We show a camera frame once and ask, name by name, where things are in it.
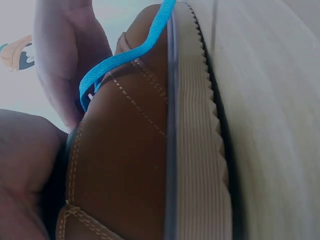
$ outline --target shoelace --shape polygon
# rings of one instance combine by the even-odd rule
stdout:
[[[163,1],[160,9],[158,10],[156,16],[152,21],[148,36],[143,44],[134,49],[131,49],[130,51],[122,52],[103,60],[98,65],[93,67],[83,77],[80,82],[79,91],[80,102],[85,112],[87,111],[90,103],[88,91],[91,86],[94,85],[94,93],[96,93],[100,88],[101,81],[106,73],[123,64],[130,63],[131,61],[141,57],[142,55],[150,51],[154,47],[162,31],[164,30],[171,16],[171,12],[173,11],[175,3],[176,0]]]

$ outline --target hand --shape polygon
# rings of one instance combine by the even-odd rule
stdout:
[[[32,41],[47,98],[73,129],[84,114],[79,100],[81,79],[112,55],[91,0],[37,0]]]
[[[66,138],[42,117],[0,110],[0,239],[48,239],[40,192]]]

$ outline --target shoe sole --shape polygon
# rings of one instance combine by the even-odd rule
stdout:
[[[165,240],[231,240],[232,211],[220,121],[200,27],[177,2],[168,31]]]

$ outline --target shoe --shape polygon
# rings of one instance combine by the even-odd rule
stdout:
[[[145,8],[116,53],[140,46]],[[156,45],[108,72],[69,136],[57,240],[231,240],[220,123],[200,28],[177,3]]]

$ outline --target white rubber sole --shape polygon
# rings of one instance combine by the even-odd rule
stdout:
[[[176,239],[231,240],[228,169],[200,27],[185,3],[176,3],[173,16],[178,48]]]

